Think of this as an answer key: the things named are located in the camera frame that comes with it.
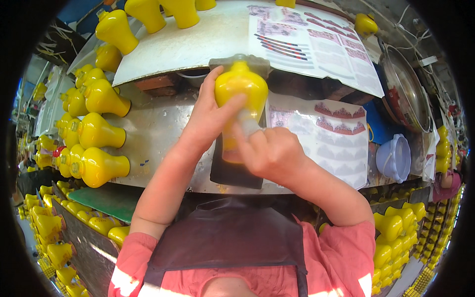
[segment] paper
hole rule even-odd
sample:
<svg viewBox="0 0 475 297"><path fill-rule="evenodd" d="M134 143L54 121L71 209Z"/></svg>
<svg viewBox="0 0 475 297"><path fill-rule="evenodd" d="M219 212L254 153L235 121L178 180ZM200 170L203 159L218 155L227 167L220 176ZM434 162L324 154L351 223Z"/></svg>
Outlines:
<svg viewBox="0 0 475 297"><path fill-rule="evenodd" d="M305 155L351 187L366 185L368 130L362 106L269 92L266 122L296 134Z"/></svg>
<svg viewBox="0 0 475 297"><path fill-rule="evenodd" d="M368 53L346 19L313 8L249 5L249 53L274 68L331 77L384 96Z"/></svg>

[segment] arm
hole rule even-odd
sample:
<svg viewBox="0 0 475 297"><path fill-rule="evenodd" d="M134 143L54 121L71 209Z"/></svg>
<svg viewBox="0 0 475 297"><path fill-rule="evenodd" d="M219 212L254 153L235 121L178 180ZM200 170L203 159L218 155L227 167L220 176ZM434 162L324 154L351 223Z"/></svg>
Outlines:
<svg viewBox="0 0 475 297"><path fill-rule="evenodd" d="M175 218L196 164L219 136L226 122L246 102L237 95L218 108L214 99L217 67L206 77L199 97L178 142L170 149L143 191L132 216L130 233L142 232L160 239Z"/></svg>
<svg viewBox="0 0 475 297"><path fill-rule="evenodd" d="M336 226L374 224L368 201L339 178L305 156L297 136L285 128L257 131L247 140L239 125L234 133L246 167L323 209Z"/></svg>

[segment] hand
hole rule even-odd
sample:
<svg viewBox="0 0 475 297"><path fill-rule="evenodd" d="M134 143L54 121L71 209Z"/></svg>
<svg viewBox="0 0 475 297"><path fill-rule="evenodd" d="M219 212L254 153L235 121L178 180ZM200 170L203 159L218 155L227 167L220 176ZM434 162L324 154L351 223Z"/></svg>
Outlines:
<svg viewBox="0 0 475 297"><path fill-rule="evenodd" d="M249 171L286 188L298 183L304 168L314 162L305 156L297 135L276 127L254 132L247 140L242 128L233 126L237 147Z"/></svg>
<svg viewBox="0 0 475 297"><path fill-rule="evenodd" d="M180 137L191 147L197 148L200 156L211 147L213 141L223 131L226 122L238 113L247 100L245 94L239 94L218 108L214 98L214 87L216 78L223 70L223 66L216 67L206 76L199 88L198 100L190 120Z"/></svg>

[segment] dark apron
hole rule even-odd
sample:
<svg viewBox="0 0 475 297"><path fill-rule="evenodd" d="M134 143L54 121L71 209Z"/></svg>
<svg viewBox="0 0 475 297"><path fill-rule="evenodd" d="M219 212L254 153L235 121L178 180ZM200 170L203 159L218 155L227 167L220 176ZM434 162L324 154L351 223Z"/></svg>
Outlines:
<svg viewBox="0 0 475 297"><path fill-rule="evenodd" d="M160 289L166 271L287 265L295 266L299 297L308 296L302 226L290 213L228 197L198 205L165 230L142 291Z"/></svg>

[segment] pink shirt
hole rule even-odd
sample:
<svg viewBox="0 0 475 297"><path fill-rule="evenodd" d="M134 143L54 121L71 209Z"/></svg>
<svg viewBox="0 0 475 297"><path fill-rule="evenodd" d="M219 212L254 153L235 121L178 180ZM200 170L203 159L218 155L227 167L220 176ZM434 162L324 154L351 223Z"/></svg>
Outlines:
<svg viewBox="0 0 475 297"><path fill-rule="evenodd" d="M326 226L317 237L312 225L299 224L304 230L309 296L371 296L374 226L367 221L351 227ZM144 233L126 237L109 285L109 297L138 295L157 243L158 240ZM261 297L298 296L292 266L167 271L160 291L145 296L200 297L204 285L217 277L242 278L254 294Z"/></svg>

